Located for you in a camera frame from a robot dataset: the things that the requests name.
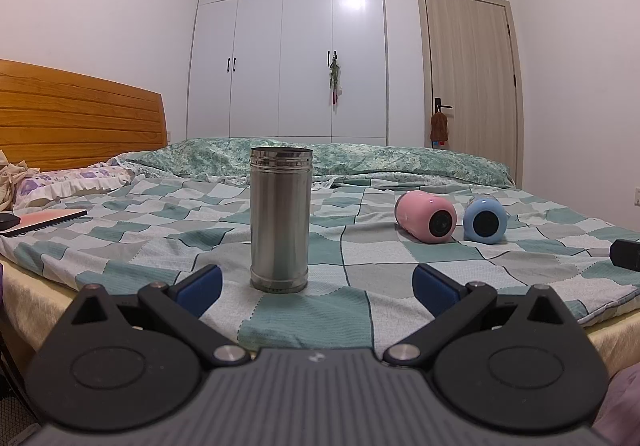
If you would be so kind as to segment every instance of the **wooden headboard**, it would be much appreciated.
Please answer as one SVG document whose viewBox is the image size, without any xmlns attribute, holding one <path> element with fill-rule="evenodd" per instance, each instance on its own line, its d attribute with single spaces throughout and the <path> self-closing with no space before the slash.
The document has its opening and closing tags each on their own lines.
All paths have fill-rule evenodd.
<svg viewBox="0 0 640 446">
<path fill-rule="evenodd" d="M 0 60 L 0 150 L 42 171 L 166 146 L 162 97 L 82 74 Z"/>
</svg>

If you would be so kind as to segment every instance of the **white wardrobe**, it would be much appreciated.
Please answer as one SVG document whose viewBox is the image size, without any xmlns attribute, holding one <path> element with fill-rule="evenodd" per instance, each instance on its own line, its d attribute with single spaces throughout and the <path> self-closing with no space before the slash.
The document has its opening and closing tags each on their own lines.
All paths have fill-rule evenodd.
<svg viewBox="0 0 640 446">
<path fill-rule="evenodd" d="M 187 136 L 385 145 L 384 18 L 383 0 L 200 0 Z"/>
</svg>

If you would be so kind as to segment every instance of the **door handle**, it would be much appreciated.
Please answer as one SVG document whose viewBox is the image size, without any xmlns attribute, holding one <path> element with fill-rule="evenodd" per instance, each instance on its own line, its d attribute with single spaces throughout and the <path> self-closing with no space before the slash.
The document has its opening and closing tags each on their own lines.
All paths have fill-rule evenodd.
<svg viewBox="0 0 640 446">
<path fill-rule="evenodd" d="M 442 109 L 452 109 L 453 108 L 451 105 L 443 105 L 441 98 L 434 98 L 433 99 L 433 105 L 435 107 L 435 111 L 436 112 L 442 112 Z"/>
</svg>

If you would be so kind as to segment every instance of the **black mouse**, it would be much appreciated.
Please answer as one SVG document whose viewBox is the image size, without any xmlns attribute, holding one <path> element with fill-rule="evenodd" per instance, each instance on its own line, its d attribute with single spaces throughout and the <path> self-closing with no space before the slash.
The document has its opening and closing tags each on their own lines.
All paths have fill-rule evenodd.
<svg viewBox="0 0 640 446">
<path fill-rule="evenodd" d="M 20 217 L 13 213 L 0 212 L 0 231 L 6 231 L 20 224 Z"/>
</svg>

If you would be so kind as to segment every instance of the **stainless steel cup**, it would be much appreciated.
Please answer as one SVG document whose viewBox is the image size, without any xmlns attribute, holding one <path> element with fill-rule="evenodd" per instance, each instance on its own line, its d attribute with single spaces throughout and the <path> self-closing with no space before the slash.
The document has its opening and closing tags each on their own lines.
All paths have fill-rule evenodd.
<svg viewBox="0 0 640 446">
<path fill-rule="evenodd" d="M 308 277 L 312 151 L 251 149 L 251 283 L 296 293 Z"/>
</svg>

